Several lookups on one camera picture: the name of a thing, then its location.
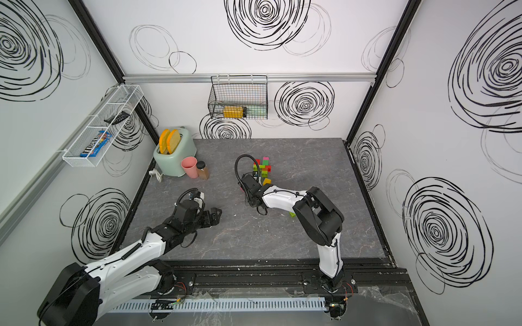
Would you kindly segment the lime long lego brick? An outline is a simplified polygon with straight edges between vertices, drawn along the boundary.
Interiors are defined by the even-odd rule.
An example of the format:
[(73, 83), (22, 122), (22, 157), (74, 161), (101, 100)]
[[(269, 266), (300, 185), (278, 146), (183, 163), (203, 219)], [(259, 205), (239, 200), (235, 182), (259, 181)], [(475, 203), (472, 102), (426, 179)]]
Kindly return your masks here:
[(261, 171), (262, 171), (262, 170), (265, 170), (265, 169), (266, 169), (266, 166), (265, 166), (265, 165), (259, 165), (259, 166), (257, 166), (257, 165), (254, 164), (254, 166), (253, 166), (253, 170), (254, 170), (254, 171), (258, 171), (258, 170), (261, 170)]

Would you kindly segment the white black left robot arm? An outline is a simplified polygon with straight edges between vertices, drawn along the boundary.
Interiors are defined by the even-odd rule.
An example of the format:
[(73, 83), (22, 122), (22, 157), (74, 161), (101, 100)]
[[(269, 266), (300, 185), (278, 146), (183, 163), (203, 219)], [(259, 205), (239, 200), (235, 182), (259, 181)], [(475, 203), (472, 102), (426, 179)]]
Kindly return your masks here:
[(106, 258), (65, 267), (38, 309), (45, 325), (93, 325), (104, 314), (144, 293), (169, 293), (178, 280), (160, 258), (202, 228), (220, 223), (222, 210), (184, 200), (172, 216), (146, 228), (137, 242)]

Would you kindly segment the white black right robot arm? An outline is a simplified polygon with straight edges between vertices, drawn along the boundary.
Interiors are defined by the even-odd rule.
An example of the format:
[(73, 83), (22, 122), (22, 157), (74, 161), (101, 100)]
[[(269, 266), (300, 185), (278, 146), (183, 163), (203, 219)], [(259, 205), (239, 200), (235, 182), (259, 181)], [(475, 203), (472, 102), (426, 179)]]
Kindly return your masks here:
[(318, 246), (319, 270), (325, 285), (330, 290), (340, 287), (344, 276), (341, 232), (345, 218), (327, 195), (318, 187), (297, 191), (261, 185), (249, 174), (239, 179), (239, 185), (252, 207), (295, 214), (307, 236)]

